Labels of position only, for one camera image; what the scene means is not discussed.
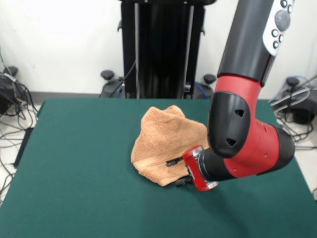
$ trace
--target floor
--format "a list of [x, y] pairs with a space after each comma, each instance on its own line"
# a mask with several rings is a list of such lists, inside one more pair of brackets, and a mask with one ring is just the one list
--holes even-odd
[[[0, 133], [1, 136], [3, 134], [18, 131], [17, 128], [22, 127], [29, 127], [31, 124], [34, 126], [36, 123], [34, 115], [29, 115], [25, 113], [26, 120], [20, 120], [20, 125], [18, 124], [17, 118], [5, 117], [2, 116], [0, 118]], [[317, 128], [317, 119], [313, 121], [315, 128]], [[305, 132], [307, 127], [297, 125], [294, 123], [289, 124], [289, 126], [298, 132]], [[17, 133], [9, 134], [7, 136], [1, 138], [0, 136], [0, 157], [2, 162], [5, 164], [6, 168], [10, 171], [10, 173], [15, 173], [15, 168], [12, 163], [14, 163], [16, 155], [18, 153], [18, 149], [20, 147], [20, 143], [22, 142], [24, 131], [19, 131]], [[309, 137], [302, 141], [298, 145], [304, 146], [317, 146], [317, 129], [314, 130]], [[307, 182], [308, 188], [311, 192], [317, 189], [317, 149], [315, 150], [308, 150], [308, 151], [297, 151], [295, 153], [297, 162], [300, 166], [300, 169], [305, 177]], [[2, 188], [3, 182], [5, 178], [7, 178], [6, 184], [11, 181], [11, 177], [8, 176], [8, 173], [5, 171], [3, 166], [0, 164], [0, 190]], [[9, 190], [9, 186], [5, 191], [2, 193], [0, 197], [0, 204], [1, 200], [5, 199], [5, 195]]]

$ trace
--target orange towel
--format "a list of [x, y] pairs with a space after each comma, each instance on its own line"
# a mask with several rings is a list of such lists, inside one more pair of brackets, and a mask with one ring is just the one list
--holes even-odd
[[167, 167], [166, 161], [196, 145], [209, 147], [205, 125], [185, 118], [177, 106], [164, 111], [151, 107], [141, 120], [131, 162], [140, 175], [165, 186], [188, 175], [184, 161], [172, 167]]

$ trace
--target green tabletop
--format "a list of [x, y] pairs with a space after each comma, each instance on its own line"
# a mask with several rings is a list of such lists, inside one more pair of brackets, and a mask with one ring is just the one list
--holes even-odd
[[[208, 100], [47, 100], [0, 209], [0, 238], [317, 236], [317, 206], [296, 160], [208, 192], [138, 175], [130, 153], [141, 118], [170, 105], [207, 123]], [[264, 101], [257, 116], [275, 123]]]

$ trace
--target gray button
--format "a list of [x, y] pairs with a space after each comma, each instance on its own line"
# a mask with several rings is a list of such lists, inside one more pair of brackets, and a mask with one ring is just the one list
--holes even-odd
[[287, 11], [280, 10], [275, 15], [275, 24], [280, 31], [286, 31], [291, 24], [291, 17]]
[[279, 46], [279, 43], [277, 41], [273, 42], [273, 48], [276, 49]]
[[286, 7], [287, 6], [287, 1], [286, 0], [282, 0], [281, 1], [281, 6], [282, 7]]
[[277, 30], [272, 30], [272, 36], [277, 37], [278, 36], [278, 31]]
[[278, 37], [278, 41], [279, 41], [280, 43], [282, 43], [283, 40], [284, 40], [284, 36], [283, 36], [283, 35], [280, 35], [280, 36]]

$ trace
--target red robot arm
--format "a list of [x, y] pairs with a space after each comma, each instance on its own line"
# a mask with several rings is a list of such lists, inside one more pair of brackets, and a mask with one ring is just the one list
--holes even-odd
[[218, 181], [261, 175], [286, 166], [294, 142], [256, 119], [259, 93], [290, 25], [293, 0], [239, 0], [218, 71], [209, 115], [210, 149], [183, 155], [200, 191]]

